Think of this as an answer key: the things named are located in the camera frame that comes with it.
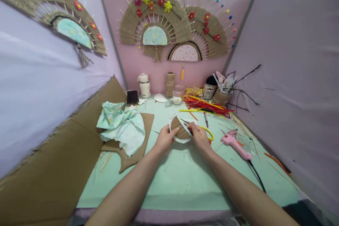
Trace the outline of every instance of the clear glass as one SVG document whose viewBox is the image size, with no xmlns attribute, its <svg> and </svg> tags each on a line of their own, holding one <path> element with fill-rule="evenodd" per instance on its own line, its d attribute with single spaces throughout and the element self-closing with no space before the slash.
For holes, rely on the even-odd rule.
<svg viewBox="0 0 339 226">
<path fill-rule="evenodd" d="M 186 88 L 184 88 L 183 86 L 176 85 L 172 88 L 172 90 L 173 90 L 173 103 L 176 105 L 181 104 Z"/>
</svg>

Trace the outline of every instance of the white thermos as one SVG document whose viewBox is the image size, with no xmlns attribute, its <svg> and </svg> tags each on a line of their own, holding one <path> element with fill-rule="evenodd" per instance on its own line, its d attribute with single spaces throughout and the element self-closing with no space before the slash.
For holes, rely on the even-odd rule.
<svg viewBox="0 0 339 226">
<path fill-rule="evenodd" d="M 151 84 L 149 83 L 149 76 L 146 73 L 142 73 L 138 76 L 138 82 L 140 85 L 140 93 L 144 98 L 151 96 Z"/>
</svg>

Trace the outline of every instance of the marker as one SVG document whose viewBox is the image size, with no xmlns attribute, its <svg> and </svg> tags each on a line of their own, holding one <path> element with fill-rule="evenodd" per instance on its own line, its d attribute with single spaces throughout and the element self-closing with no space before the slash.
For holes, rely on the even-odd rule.
<svg viewBox="0 0 339 226">
<path fill-rule="evenodd" d="M 205 117 L 206 126 L 207 126 L 207 128 L 208 128 L 208 122 L 207 122 L 206 112 L 204 112 L 204 117 Z"/>
</svg>

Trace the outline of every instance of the pink glue gun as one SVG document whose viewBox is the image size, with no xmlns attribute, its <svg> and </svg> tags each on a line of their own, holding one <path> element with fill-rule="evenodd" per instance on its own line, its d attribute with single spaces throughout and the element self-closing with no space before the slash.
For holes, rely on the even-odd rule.
<svg viewBox="0 0 339 226">
<path fill-rule="evenodd" d="M 236 141 L 236 136 L 237 131 L 232 130 L 229 131 L 224 137 L 222 137 L 221 141 L 224 142 L 225 145 L 231 145 L 244 160 L 252 160 L 253 156 L 242 149 L 242 147 Z"/>
</svg>

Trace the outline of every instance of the pink wall panel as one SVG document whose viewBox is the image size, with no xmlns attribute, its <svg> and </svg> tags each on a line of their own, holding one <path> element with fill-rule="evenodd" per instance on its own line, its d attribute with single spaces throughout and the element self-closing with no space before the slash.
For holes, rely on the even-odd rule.
<svg viewBox="0 0 339 226">
<path fill-rule="evenodd" d="M 195 5 L 197 5 L 198 0 L 189 0 L 189 5 L 192 5 L 192 1 L 195 1 Z M 219 3 L 214 1 L 209 5 L 209 11 L 212 14 L 215 14 L 220 8 L 220 5 L 225 3 L 223 12 L 230 9 L 230 13 L 223 17 L 221 23 L 226 21 L 226 17 L 232 15 L 232 22 L 235 22 L 233 28 L 239 29 L 250 1 L 251 0 L 220 0 Z M 117 32 L 119 32 L 117 28 L 120 27 L 118 20 L 121 21 L 123 18 L 123 14 L 120 10 L 126 10 L 128 3 L 126 0 L 103 0 L 103 2 L 124 69 L 128 89 L 139 89 L 137 76 L 142 72 L 146 72 L 150 75 L 152 93 L 163 93 L 165 91 L 164 84 L 167 72 L 171 71 L 175 73 L 177 85 L 188 87 L 193 85 L 202 86 L 204 85 L 206 78 L 213 72 L 221 72 L 223 70 L 228 55 L 216 59 L 200 61 L 198 63 L 185 62 L 185 78 L 184 80 L 181 80 L 180 74 L 182 62 L 163 60 L 161 63 L 154 63 L 152 57 L 143 54 L 143 48 L 139 49 L 139 45 L 123 45 L 118 43 L 120 42 L 120 36 L 117 34 Z"/>
</svg>

